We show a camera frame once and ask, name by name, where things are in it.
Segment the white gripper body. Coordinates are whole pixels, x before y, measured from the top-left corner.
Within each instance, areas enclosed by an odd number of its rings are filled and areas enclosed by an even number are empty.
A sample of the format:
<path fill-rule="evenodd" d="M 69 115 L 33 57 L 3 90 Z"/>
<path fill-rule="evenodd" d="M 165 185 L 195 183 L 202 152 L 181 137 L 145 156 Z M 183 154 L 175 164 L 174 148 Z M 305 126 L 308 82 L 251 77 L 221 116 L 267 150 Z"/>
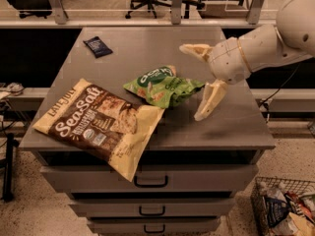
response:
<path fill-rule="evenodd" d="M 235 37 L 218 43 L 210 52 L 208 63 L 214 77 L 227 84 L 237 84 L 251 75 L 240 41 Z"/>

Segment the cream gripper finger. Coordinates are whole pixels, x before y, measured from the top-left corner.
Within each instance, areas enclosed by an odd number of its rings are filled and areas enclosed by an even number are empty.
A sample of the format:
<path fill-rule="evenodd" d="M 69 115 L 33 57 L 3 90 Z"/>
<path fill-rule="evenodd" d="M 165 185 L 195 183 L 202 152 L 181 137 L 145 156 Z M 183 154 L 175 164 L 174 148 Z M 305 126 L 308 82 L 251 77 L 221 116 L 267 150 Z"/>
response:
<path fill-rule="evenodd" d="M 228 84 L 222 80 L 206 83 L 203 91 L 202 101 L 194 115 L 196 121 L 206 119 L 221 103 L 228 89 Z"/>
<path fill-rule="evenodd" d="M 208 44 L 182 44 L 179 46 L 179 50 L 202 62 L 209 62 L 213 47 Z"/>

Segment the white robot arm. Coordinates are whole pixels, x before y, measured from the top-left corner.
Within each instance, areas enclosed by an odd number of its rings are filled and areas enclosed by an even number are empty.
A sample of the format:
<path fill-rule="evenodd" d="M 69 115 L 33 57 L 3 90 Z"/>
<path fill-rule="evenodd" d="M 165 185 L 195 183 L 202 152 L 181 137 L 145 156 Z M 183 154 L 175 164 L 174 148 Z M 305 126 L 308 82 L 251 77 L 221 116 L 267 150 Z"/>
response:
<path fill-rule="evenodd" d="M 194 118 L 207 118 L 227 88 L 267 67 L 280 67 L 315 56 L 315 0 L 285 0 L 273 25 L 262 25 L 215 46 L 183 44 L 180 51 L 204 61 L 214 76 L 207 83 Z"/>

